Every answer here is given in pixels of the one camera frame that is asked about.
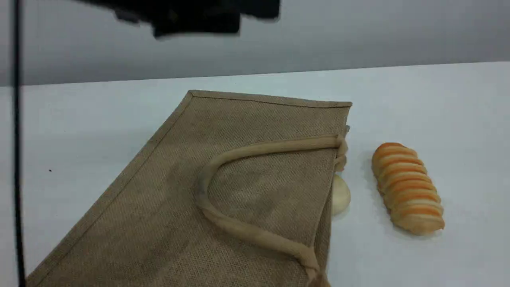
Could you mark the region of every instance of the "orange striped bread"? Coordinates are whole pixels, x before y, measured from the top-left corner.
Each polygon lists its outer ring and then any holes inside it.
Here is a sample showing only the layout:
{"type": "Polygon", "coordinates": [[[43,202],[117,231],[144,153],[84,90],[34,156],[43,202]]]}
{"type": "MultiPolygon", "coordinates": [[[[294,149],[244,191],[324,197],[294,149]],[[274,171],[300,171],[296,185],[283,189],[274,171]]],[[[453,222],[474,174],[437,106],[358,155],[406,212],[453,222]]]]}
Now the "orange striped bread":
{"type": "Polygon", "coordinates": [[[444,228],[441,198],[416,151],[384,143],[372,156],[372,171],[395,225],[416,235],[444,228]]]}

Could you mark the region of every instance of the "burlap tote bag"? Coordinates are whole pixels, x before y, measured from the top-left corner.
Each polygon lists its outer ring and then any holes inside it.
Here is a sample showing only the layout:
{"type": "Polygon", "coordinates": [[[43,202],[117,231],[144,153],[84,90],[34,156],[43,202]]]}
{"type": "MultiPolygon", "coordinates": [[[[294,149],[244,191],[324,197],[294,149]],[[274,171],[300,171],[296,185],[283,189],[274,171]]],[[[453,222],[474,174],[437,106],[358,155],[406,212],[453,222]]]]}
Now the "burlap tote bag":
{"type": "Polygon", "coordinates": [[[189,91],[28,286],[327,285],[350,105],[189,91]]]}

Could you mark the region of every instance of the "white table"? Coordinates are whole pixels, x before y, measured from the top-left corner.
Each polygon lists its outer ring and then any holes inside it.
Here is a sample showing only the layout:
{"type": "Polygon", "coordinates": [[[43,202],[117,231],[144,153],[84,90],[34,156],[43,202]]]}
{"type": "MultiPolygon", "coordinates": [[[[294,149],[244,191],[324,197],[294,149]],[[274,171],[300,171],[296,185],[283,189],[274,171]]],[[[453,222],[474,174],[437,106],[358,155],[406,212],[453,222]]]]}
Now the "white table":
{"type": "MultiPolygon", "coordinates": [[[[24,242],[31,272],[122,171],[189,89],[352,101],[333,219],[333,286],[504,286],[510,281],[510,62],[28,86],[24,242]],[[443,199],[431,238],[395,229],[369,159],[384,141],[418,151],[443,199]]],[[[0,285],[16,285],[10,89],[0,88],[0,285]]]]}

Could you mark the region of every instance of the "gray wall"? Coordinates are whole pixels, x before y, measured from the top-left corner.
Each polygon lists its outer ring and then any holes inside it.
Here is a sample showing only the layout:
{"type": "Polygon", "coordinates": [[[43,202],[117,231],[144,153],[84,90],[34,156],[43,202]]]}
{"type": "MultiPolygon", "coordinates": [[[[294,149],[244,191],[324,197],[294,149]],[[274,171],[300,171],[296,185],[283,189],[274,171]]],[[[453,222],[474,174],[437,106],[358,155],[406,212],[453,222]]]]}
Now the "gray wall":
{"type": "MultiPolygon", "coordinates": [[[[0,0],[0,85],[9,13],[0,0]]],[[[26,0],[25,82],[65,83],[510,60],[509,0],[283,0],[240,37],[153,39],[69,0],[26,0]]]]}

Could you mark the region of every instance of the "rope handle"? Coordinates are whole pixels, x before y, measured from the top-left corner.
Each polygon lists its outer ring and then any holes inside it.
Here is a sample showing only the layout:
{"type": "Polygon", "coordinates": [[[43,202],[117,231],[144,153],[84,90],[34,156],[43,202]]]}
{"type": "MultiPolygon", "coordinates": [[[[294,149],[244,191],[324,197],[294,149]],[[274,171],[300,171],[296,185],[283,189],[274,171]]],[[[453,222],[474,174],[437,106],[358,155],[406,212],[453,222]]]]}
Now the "rope handle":
{"type": "Polygon", "coordinates": [[[317,263],[317,257],[315,256],[313,247],[308,247],[304,244],[291,241],[255,225],[244,223],[222,214],[211,204],[207,192],[214,174],[220,166],[227,162],[240,158],[272,153],[330,148],[338,148],[338,157],[343,156],[347,151],[347,145],[345,144],[343,137],[334,134],[301,139],[262,142],[222,153],[215,156],[200,171],[198,175],[198,195],[196,198],[196,205],[202,210],[202,213],[207,219],[226,233],[258,247],[294,256],[305,268],[310,283],[316,279],[318,274],[320,274],[320,267],[317,263]]]}

